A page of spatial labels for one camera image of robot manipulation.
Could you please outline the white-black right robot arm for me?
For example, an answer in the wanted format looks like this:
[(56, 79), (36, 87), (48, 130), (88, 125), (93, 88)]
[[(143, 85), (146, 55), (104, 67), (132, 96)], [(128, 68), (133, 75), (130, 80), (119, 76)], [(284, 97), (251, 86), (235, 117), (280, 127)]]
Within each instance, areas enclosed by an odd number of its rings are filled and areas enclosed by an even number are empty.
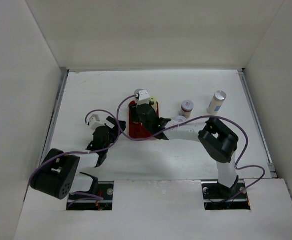
[(150, 104), (130, 103), (132, 121), (141, 123), (158, 140), (184, 140), (199, 142), (208, 155), (216, 161), (217, 187), (223, 199), (230, 199), (236, 192), (239, 177), (235, 167), (238, 136), (221, 120), (209, 118), (204, 124), (182, 125), (170, 118), (159, 117)]

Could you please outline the yellow cap spice bottle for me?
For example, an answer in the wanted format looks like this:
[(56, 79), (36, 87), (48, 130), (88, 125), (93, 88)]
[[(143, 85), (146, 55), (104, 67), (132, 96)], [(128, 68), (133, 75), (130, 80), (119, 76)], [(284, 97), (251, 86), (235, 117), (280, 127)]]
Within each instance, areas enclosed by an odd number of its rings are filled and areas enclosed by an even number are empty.
[(157, 113), (158, 112), (158, 101), (157, 101), (157, 98), (155, 96), (150, 97), (149, 104), (154, 109), (154, 111)]

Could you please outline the tall jar blue label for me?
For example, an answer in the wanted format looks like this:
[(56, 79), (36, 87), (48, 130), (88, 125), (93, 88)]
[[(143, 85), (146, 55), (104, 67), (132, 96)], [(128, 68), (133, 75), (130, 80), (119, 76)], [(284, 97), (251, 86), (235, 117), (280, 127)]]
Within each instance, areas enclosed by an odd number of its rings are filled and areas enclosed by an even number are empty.
[(134, 96), (135, 96), (136, 99), (139, 98), (140, 91), (142, 91), (142, 90), (143, 90), (143, 89), (136, 89), (136, 90), (134, 91)]

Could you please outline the red-white lid sauce jar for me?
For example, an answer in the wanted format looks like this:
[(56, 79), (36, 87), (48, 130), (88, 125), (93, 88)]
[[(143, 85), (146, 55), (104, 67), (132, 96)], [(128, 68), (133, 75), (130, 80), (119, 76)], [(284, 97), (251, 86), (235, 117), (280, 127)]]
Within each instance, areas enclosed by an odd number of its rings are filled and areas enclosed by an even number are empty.
[(187, 119), (182, 116), (182, 115), (179, 115), (177, 116), (175, 119), (174, 119), (177, 123), (184, 123)]

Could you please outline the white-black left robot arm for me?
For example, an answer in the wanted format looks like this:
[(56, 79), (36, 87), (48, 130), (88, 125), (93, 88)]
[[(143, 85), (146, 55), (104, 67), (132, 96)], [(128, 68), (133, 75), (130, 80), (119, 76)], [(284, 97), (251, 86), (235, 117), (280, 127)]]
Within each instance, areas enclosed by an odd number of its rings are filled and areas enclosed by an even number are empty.
[[(113, 127), (102, 123), (96, 114), (92, 115), (87, 122), (93, 130), (93, 140), (86, 150), (88, 153), (97, 154), (97, 168), (104, 163), (109, 147), (121, 134), (119, 128), (124, 131), (127, 126), (125, 121), (117, 121), (111, 116), (107, 117), (106, 121), (113, 124)], [(29, 186), (56, 199), (64, 199), (71, 190), (80, 159), (78, 152), (65, 153), (56, 148), (51, 149), (40, 167), (31, 175)]]

